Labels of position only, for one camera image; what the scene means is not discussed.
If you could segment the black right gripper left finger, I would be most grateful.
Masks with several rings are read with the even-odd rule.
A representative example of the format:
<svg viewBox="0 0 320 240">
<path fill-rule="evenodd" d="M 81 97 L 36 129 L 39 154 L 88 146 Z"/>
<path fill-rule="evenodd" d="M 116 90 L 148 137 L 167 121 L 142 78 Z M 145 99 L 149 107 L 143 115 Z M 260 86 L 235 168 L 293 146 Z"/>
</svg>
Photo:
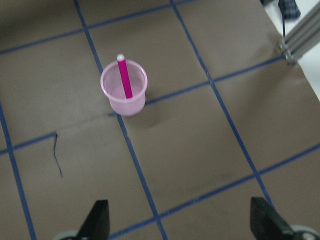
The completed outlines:
<svg viewBox="0 0 320 240">
<path fill-rule="evenodd" d="M 97 200 L 80 230 L 77 240 L 107 240 L 110 234 L 109 201 Z"/>
</svg>

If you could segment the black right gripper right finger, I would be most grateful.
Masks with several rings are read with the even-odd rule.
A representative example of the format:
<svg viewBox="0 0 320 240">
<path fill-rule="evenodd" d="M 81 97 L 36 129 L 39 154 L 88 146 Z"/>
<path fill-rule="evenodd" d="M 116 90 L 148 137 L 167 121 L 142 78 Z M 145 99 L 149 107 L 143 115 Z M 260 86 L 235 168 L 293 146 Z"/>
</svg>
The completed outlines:
<svg viewBox="0 0 320 240">
<path fill-rule="evenodd" d="M 295 232 L 263 198 L 250 199 L 250 230 L 256 240 L 292 240 Z"/>
</svg>

